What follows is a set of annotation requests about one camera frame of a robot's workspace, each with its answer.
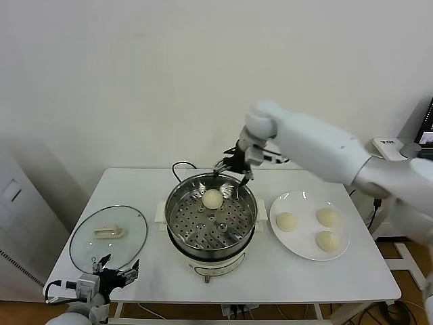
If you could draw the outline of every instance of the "steamed bun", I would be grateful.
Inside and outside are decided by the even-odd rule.
[[[224,197],[218,190],[207,190],[203,194],[203,205],[211,210],[219,208],[223,203]]]
[[[298,225],[298,220],[295,215],[287,212],[280,213],[277,216],[277,226],[284,232],[292,232]]]
[[[320,209],[316,216],[317,220],[326,227],[334,227],[340,222],[340,215],[333,208]]]
[[[335,251],[340,247],[338,237],[332,232],[319,232],[316,235],[316,244],[326,252]]]

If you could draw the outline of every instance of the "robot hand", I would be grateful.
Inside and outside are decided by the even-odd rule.
[[[123,288],[138,278],[139,260],[124,271],[106,269],[104,266],[110,260],[111,254],[93,263],[93,274],[83,274],[77,282],[66,281],[66,288],[74,289],[76,299],[58,301],[48,299],[51,285],[61,286],[62,281],[53,281],[47,285],[45,300],[48,305],[69,303],[70,307],[59,317],[50,320],[47,325],[93,325],[99,324],[108,317],[110,294],[115,288]]]

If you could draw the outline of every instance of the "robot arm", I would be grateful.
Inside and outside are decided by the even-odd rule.
[[[354,186],[375,198],[391,196],[390,218],[396,228],[433,251],[433,162],[380,159],[343,130],[263,101],[252,107],[235,150],[230,152],[232,157],[220,160],[215,173],[229,170],[252,178],[250,166],[265,160],[268,140],[282,155],[324,181]],[[427,315],[433,321],[433,275],[427,279],[424,294]]]
[[[47,325],[94,325],[100,324],[108,317],[110,294],[115,288],[123,288],[138,278],[139,260],[130,269],[120,271],[107,269],[104,265],[110,260],[111,254],[102,257],[98,263],[93,263],[93,274],[83,274],[77,282],[66,281],[66,288],[74,289],[77,298],[58,301],[48,299],[51,285],[61,286],[62,281],[56,280],[45,289],[45,299],[48,305],[69,303],[66,313],[50,320]]]

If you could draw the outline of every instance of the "metal rim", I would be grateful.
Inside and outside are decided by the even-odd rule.
[[[255,231],[256,226],[253,227],[252,229],[252,233],[251,236],[248,238],[248,240],[245,242],[244,245],[242,245],[242,247],[239,248],[238,251],[235,251],[233,253],[231,253],[230,255],[224,256],[224,257],[220,257],[220,258],[203,258],[203,257],[198,257],[196,255],[192,255],[191,253],[188,253],[187,251],[183,250],[179,244],[176,242],[176,240],[173,238],[173,234],[168,231],[168,237],[170,238],[171,242],[173,243],[173,245],[175,246],[175,248],[182,254],[184,254],[186,257],[193,259],[195,261],[199,261],[199,262],[222,262],[225,261],[227,259],[230,259],[232,257],[235,257],[237,254],[239,254],[241,251],[243,251],[251,242],[251,239],[254,235],[254,231]]]
[[[131,208],[131,209],[135,210],[136,212],[138,212],[138,213],[141,215],[141,217],[142,217],[143,220],[144,220],[144,224],[146,225],[146,232],[145,232],[144,241],[143,241],[143,244],[141,245],[141,247],[139,248],[139,250],[137,251],[137,254],[135,254],[134,257],[133,257],[133,258],[132,258],[128,263],[125,263],[125,264],[123,264],[122,266],[119,266],[117,269],[121,269],[122,267],[128,265],[132,260],[134,260],[134,258],[137,257],[137,255],[138,255],[138,254],[141,252],[141,250],[143,249],[143,246],[144,246],[144,244],[146,243],[146,240],[147,240],[147,235],[148,235],[148,233],[149,233],[149,226],[148,226],[148,224],[147,224],[146,218],[144,217],[144,214],[141,213],[140,210],[138,210],[138,209],[136,209],[136,208],[134,208],[134,207],[131,207],[131,206],[129,206],[129,205],[124,205],[124,204],[115,204],[115,205],[110,205],[110,206],[108,206],[108,207],[104,207],[104,208],[102,208],[102,209],[100,209],[100,210],[98,210],[98,211],[92,213],[92,214],[91,214],[90,216],[88,216],[88,217],[87,217],[87,218],[86,218],[82,223],[80,223],[80,225],[78,226],[78,228],[74,231],[74,233],[73,233],[72,236],[71,236],[71,239],[70,239],[70,242],[69,242],[69,258],[70,258],[72,264],[74,264],[74,266],[75,266],[77,269],[79,269],[80,271],[82,271],[82,272],[84,272],[84,273],[87,273],[87,274],[91,274],[91,273],[86,272],[86,271],[83,271],[81,268],[79,268],[79,267],[75,264],[74,260],[72,259],[72,256],[71,256],[71,254],[70,254],[70,248],[71,248],[71,246],[72,246],[72,239],[74,239],[74,236],[75,236],[76,232],[79,231],[80,228],[83,226],[83,224],[84,224],[87,220],[89,220],[90,218],[92,218],[92,216],[94,216],[94,215],[96,215],[97,213],[99,213],[99,212],[101,212],[101,211],[104,211],[104,210],[106,210],[106,209],[116,208],[116,207],[125,207],[125,208]]]
[[[190,183],[190,182],[193,182],[195,179],[200,179],[200,178],[203,178],[203,177],[213,177],[213,176],[214,176],[213,173],[201,173],[201,174],[193,175],[193,176],[191,176],[191,177],[188,177],[188,178],[184,179],[181,183],[177,184],[176,187],[175,187],[175,188],[170,192],[170,194],[168,195],[168,198],[167,198],[166,204],[165,204],[165,218],[166,218],[166,223],[167,223],[168,231],[171,232],[171,234],[172,234],[173,236],[176,236],[177,231],[176,231],[176,229],[174,229],[174,228],[172,227],[172,225],[170,224],[170,218],[171,218],[171,214],[172,214],[172,212],[170,212],[170,215],[168,215],[168,210],[169,210],[169,209],[168,209],[168,205],[169,205],[169,203],[171,202],[172,197],[173,197],[174,194],[176,194],[177,191],[178,191],[180,188],[182,188],[185,184]],[[236,183],[237,185],[240,185],[240,180],[238,180],[238,179],[236,179],[236,178],[234,178],[234,177],[232,177],[232,176],[224,175],[224,174],[220,174],[219,177],[221,177],[221,178],[223,178],[223,179],[226,179],[227,181],[234,182],[234,183]],[[251,225],[250,229],[248,229],[248,230],[246,231],[246,233],[243,235],[243,238],[245,238],[245,237],[247,237],[247,236],[251,236],[251,235],[252,235],[252,232],[254,232],[254,231],[253,231],[253,228],[254,228],[254,225],[255,225],[255,223],[256,223],[256,218],[257,218],[257,202],[256,202],[255,197],[254,197],[252,191],[250,190],[250,188],[248,188],[247,186],[244,186],[243,189],[244,189],[244,190],[246,191],[246,193],[247,193],[247,194],[252,198],[252,204],[254,205],[253,207],[254,207],[254,212],[255,212],[254,214],[252,214],[252,219],[251,219],[251,220],[252,220],[252,225]],[[230,249],[230,248],[235,247],[236,244],[238,244],[238,243],[239,243],[239,242],[235,242],[235,243],[233,243],[233,244],[231,244],[231,245],[229,245],[229,246],[225,246],[225,247],[221,247],[221,248],[208,248],[208,249],[202,249],[202,248],[200,248],[200,247],[192,246],[192,245],[190,245],[190,244],[187,243],[187,242],[185,243],[185,246],[187,246],[187,247],[188,247],[189,249],[191,249],[192,251],[197,251],[197,252],[202,252],[202,251],[206,251],[206,252],[219,251],[219,252],[222,252],[222,251],[224,251],[224,250],[228,250],[228,249]]]

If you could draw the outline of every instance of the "glass lid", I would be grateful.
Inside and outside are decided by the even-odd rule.
[[[93,262],[111,254],[106,264],[120,269],[131,262],[147,238],[144,216],[132,207],[106,207],[92,214],[75,231],[69,245],[73,264],[81,271],[93,273]]]

